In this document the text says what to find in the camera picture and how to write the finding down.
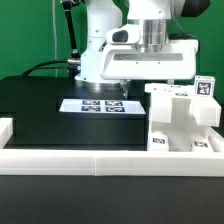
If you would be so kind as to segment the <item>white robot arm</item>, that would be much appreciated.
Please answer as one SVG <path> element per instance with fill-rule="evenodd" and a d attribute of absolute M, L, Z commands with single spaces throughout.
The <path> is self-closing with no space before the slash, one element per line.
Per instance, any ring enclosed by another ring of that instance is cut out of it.
<path fill-rule="evenodd" d="M 197 17 L 211 0 L 125 0 L 127 23 L 113 0 L 84 0 L 87 48 L 81 55 L 80 86 L 95 90 L 124 87 L 130 80 L 181 80 L 196 74 L 199 41 L 171 34 L 171 21 Z"/>

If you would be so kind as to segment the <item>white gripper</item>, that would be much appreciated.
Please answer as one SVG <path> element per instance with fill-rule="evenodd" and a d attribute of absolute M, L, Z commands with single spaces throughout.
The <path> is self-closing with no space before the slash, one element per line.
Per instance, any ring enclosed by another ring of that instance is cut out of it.
<path fill-rule="evenodd" d="M 128 98 L 128 80 L 167 80 L 168 85 L 174 85 L 174 80 L 193 78 L 197 52 L 195 39 L 171 40 L 161 52 L 148 53 L 139 53 L 132 45 L 107 44 L 102 52 L 100 75 L 121 80 L 124 97 Z"/>

